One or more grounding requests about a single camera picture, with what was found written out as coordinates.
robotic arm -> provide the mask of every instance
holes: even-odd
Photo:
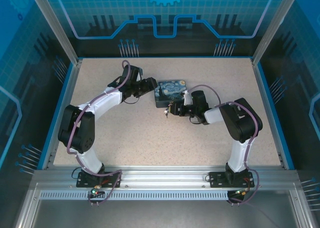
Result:
[[[256,125],[251,115],[254,116],[257,123],[257,131],[263,128],[260,117],[244,98],[210,109],[203,91],[194,91],[191,94],[185,91],[184,102],[173,103],[166,112],[179,116],[196,117],[199,124],[204,125],[224,121],[233,141],[231,156],[226,164],[223,177],[229,186],[235,185],[238,181],[243,182],[243,178],[248,175],[245,165],[246,157],[249,154],[249,151],[247,152],[248,144],[256,131]]]
[[[92,104],[87,102],[77,107],[69,105],[64,111],[58,139],[67,147],[75,121],[86,108],[72,137],[70,152],[76,154],[80,164],[85,168],[84,171],[89,170],[91,175],[105,173],[104,165],[97,158],[94,150],[95,122],[109,109],[132,95],[139,98],[158,86],[156,80],[152,77],[142,79],[142,72],[139,67],[131,65],[129,69],[127,65],[123,68],[122,76],[110,83]],[[115,90],[114,88],[119,87],[119,84],[122,84],[126,77],[128,79],[123,86]]]

small box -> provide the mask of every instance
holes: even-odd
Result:
[[[186,82],[183,80],[160,81],[154,90],[155,106],[157,108],[168,107],[173,102],[181,102],[181,95],[186,90]]]

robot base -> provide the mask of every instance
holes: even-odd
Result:
[[[83,170],[81,170],[78,174],[77,182],[76,182],[76,187],[79,188],[92,188],[96,185],[102,184],[102,188],[112,188],[117,180],[118,174],[114,174],[112,176],[107,176],[107,177],[98,177],[98,176],[93,176]],[[116,184],[116,188],[120,187],[120,180]]]
[[[225,166],[225,172],[210,172],[209,182],[211,188],[247,188],[248,183],[245,178],[250,180],[250,188],[255,187],[252,173],[247,169],[241,172],[233,172],[228,164]]]

beige speckled tabletop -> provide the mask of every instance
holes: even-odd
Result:
[[[263,129],[249,155],[252,165],[279,165],[274,139],[249,58],[129,58],[143,69],[143,78],[183,79],[187,88],[206,84],[217,90],[222,102],[244,97],[261,117]],[[122,74],[120,58],[83,60],[72,96],[72,105],[99,95]],[[217,105],[214,93],[203,89],[210,107]],[[96,123],[95,148],[105,165],[224,165],[231,154],[232,139],[224,122],[193,125],[188,117],[169,115],[156,108],[154,92],[137,104],[122,103]],[[76,165],[74,156],[60,143],[56,166]]]

vented metal strip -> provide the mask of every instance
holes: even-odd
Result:
[[[40,200],[87,200],[90,191],[41,191]],[[106,194],[93,200],[103,200]],[[117,201],[184,201],[228,200],[227,191],[114,191],[110,200]]]

